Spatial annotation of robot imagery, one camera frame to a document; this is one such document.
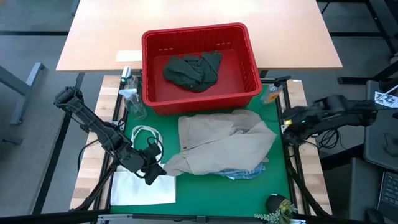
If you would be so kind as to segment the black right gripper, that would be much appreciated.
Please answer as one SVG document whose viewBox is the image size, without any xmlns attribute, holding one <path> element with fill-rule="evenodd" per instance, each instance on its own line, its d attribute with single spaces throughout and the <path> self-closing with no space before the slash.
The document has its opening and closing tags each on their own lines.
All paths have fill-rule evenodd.
<svg viewBox="0 0 398 224">
<path fill-rule="evenodd" d="M 282 120 L 287 125 L 282 134 L 283 142 L 291 146 L 300 146 L 315 134 L 313 124 L 307 121 L 309 114 L 310 109 L 306 106 L 295 106 L 282 113 Z"/>
</svg>

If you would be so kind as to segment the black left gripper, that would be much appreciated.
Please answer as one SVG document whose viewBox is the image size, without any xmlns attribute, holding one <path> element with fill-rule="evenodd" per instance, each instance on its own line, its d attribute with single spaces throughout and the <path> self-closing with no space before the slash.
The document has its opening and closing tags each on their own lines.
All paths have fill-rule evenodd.
<svg viewBox="0 0 398 224">
<path fill-rule="evenodd" d="M 119 163 L 130 172 L 137 172 L 145 163 L 144 158 L 133 148 L 124 147 L 118 151 Z M 147 185 L 152 185 L 160 175 L 166 175 L 161 164 L 154 165 L 151 170 L 146 170 L 144 180 Z"/>
</svg>

